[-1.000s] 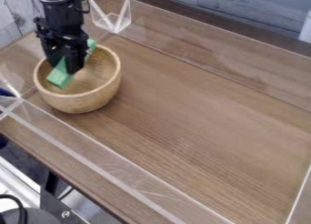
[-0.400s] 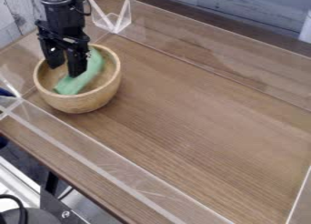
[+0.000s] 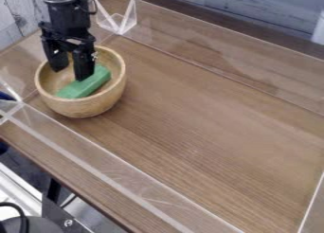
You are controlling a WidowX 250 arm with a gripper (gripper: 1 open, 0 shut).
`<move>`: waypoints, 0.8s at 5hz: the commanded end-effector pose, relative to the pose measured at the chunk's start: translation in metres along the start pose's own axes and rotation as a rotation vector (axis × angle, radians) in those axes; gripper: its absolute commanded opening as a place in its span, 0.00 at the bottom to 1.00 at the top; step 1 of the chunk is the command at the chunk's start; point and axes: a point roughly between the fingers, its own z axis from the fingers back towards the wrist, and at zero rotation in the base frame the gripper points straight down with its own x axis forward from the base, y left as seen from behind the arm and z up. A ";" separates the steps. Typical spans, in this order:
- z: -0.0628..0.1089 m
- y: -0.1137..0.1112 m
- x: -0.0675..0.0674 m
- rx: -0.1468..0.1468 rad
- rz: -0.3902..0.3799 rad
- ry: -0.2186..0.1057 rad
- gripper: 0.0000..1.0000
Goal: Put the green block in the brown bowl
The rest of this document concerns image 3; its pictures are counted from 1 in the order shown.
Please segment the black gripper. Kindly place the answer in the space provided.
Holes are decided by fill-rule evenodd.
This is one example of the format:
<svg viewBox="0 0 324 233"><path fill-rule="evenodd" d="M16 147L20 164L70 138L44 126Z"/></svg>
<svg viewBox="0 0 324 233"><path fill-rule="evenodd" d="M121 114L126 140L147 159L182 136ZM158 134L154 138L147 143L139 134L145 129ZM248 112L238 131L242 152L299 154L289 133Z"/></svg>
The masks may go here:
<svg viewBox="0 0 324 233"><path fill-rule="evenodd" d="M42 21L42 44L51 68L59 72L68 66L67 51L72 51L75 79L83 81L95 70L95 37L88 29L90 9L94 0L43 0L50 12L50 21ZM79 41L76 46L68 40Z"/></svg>

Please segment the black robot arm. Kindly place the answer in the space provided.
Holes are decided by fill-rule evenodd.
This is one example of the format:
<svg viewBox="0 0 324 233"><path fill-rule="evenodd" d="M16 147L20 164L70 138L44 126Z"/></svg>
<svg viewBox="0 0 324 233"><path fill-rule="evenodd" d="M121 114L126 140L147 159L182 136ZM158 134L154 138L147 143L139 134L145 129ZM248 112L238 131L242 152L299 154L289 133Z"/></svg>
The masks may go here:
<svg viewBox="0 0 324 233"><path fill-rule="evenodd" d="M50 21L42 21L42 45L51 68L55 72L68 64L72 54L75 79L86 80L95 70L96 38L88 32L90 16L98 12L98 6L90 8L94 0L43 0L50 12Z"/></svg>

